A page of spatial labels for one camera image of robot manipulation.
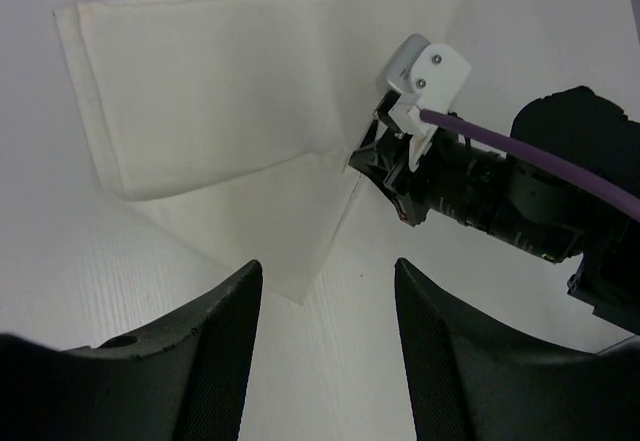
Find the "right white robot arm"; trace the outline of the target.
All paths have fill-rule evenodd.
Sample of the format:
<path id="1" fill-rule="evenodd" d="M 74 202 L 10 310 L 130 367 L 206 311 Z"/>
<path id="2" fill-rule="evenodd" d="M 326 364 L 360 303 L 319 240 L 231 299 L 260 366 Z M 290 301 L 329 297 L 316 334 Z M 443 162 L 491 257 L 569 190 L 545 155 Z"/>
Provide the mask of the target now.
<path id="1" fill-rule="evenodd" d="M 407 225 L 438 212 L 547 262 L 579 257 L 569 294 L 595 316 L 639 330 L 639 126 L 615 103 L 578 86 L 536 99 L 509 135 L 455 113 L 419 110 L 425 151 L 376 107 L 350 166 Z"/>

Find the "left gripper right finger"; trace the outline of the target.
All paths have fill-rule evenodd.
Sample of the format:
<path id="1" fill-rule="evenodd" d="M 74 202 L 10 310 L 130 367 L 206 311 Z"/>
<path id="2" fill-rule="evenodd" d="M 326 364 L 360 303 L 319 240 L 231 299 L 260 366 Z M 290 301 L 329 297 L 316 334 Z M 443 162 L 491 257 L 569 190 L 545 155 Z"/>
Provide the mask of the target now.
<path id="1" fill-rule="evenodd" d="M 394 293 L 417 439 L 638 439 L 638 337 L 597 353 L 535 338 L 404 258 Z"/>

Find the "white cloth napkin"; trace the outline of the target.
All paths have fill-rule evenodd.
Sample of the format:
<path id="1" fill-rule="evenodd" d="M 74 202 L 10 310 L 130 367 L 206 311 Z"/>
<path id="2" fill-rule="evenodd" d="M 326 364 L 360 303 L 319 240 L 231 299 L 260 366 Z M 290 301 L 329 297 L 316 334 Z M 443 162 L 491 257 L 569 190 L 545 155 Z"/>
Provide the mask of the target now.
<path id="1" fill-rule="evenodd" d="M 302 302 L 347 213 L 375 80 L 463 0 L 85 1 L 54 18 L 103 188 Z"/>

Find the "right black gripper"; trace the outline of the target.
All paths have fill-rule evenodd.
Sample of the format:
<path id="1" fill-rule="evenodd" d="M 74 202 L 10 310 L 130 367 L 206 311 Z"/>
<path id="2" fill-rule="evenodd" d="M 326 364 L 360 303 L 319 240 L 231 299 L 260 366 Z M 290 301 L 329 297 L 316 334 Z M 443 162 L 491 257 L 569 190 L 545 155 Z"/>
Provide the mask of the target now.
<path id="1" fill-rule="evenodd" d="M 371 180 L 410 226 L 420 225 L 436 211 L 487 234 L 505 232 L 510 215 L 506 158 L 439 129 L 412 172 L 406 166 L 408 144 L 408 137 L 397 138 L 373 119 L 348 165 Z"/>

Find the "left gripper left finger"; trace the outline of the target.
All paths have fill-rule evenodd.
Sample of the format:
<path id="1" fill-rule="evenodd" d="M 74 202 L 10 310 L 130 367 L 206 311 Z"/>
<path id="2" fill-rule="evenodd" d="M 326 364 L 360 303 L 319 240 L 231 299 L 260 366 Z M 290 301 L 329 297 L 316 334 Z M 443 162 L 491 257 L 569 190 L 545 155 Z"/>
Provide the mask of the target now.
<path id="1" fill-rule="evenodd" d="M 262 266 L 251 261 L 95 348 L 2 335 L 2 439 L 238 439 L 262 288 Z"/>

